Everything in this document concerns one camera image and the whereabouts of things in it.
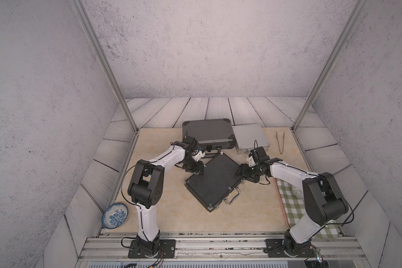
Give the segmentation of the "black poker case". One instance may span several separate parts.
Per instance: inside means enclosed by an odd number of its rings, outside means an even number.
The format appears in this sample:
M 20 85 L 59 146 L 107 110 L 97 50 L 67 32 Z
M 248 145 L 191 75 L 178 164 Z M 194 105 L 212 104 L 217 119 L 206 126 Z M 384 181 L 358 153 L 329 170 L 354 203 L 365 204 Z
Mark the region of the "black poker case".
M 213 158 L 222 150 L 236 145 L 231 121 L 228 118 L 185 121 L 182 124 L 183 137 L 194 137 L 198 142 L 193 154 L 205 152 L 204 159 Z
M 185 187 L 211 213 L 221 203 L 232 204 L 240 196 L 243 178 L 237 174 L 239 167 L 229 156 L 218 154 L 206 164 L 204 174 L 185 180 Z

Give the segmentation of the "small silver poker case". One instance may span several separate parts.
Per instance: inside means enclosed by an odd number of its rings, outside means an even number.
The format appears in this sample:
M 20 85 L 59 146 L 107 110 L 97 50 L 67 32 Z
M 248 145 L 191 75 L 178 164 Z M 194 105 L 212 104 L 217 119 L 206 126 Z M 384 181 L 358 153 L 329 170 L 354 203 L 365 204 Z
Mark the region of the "small silver poker case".
M 236 138 L 236 150 L 238 154 L 248 154 L 256 147 L 263 147 L 265 151 L 270 148 L 270 143 L 260 124 L 247 124 L 233 126 Z

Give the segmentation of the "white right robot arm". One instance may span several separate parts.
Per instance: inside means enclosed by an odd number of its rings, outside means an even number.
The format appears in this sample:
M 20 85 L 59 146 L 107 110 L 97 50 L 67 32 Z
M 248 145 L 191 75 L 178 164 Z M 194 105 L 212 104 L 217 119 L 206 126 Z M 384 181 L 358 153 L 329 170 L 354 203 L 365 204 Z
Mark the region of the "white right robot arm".
M 288 248 L 306 245 L 322 228 L 350 210 L 332 174 L 310 173 L 280 158 L 271 159 L 263 147 L 250 151 L 247 163 L 237 168 L 236 175 L 254 183 L 261 176 L 280 179 L 302 191 L 306 213 L 286 231 L 283 244 Z

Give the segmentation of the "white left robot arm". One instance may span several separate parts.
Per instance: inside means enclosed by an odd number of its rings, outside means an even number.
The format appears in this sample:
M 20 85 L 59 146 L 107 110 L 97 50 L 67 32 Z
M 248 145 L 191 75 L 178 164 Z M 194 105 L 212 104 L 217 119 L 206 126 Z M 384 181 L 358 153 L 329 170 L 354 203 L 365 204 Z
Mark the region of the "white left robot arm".
M 163 194 L 165 172 L 182 164 L 186 172 L 202 175 L 204 163 L 201 158 L 204 156 L 198 141 L 192 136 L 184 136 L 181 142 L 171 143 L 161 155 L 136 163 L 127 193 L 137 209 L 138 239 L 153 243 L 159 236 L 155 206 Z

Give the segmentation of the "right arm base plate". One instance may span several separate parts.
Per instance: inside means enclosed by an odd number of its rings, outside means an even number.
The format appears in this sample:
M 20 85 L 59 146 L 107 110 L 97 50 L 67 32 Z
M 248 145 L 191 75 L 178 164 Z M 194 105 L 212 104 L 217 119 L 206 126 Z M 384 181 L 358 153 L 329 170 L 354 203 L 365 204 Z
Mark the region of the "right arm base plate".
M 267 239 L 264 253 L 269 258 L 314 258 L 316 251 L 311 241 L 298 244 L 287 239 Z

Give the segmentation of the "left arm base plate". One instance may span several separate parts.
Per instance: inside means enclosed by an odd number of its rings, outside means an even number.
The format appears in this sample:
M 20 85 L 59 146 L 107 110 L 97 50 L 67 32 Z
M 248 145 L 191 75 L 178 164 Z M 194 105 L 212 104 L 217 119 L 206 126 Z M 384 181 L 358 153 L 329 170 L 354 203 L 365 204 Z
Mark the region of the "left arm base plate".
M 164 258 L 173 259 L 175 257 L 176 241 L 155 239 L 152 242 L 143 239 L 136 239 L 131 241 L 129 246 L 128 258 L 129 259 L 152 259 Z

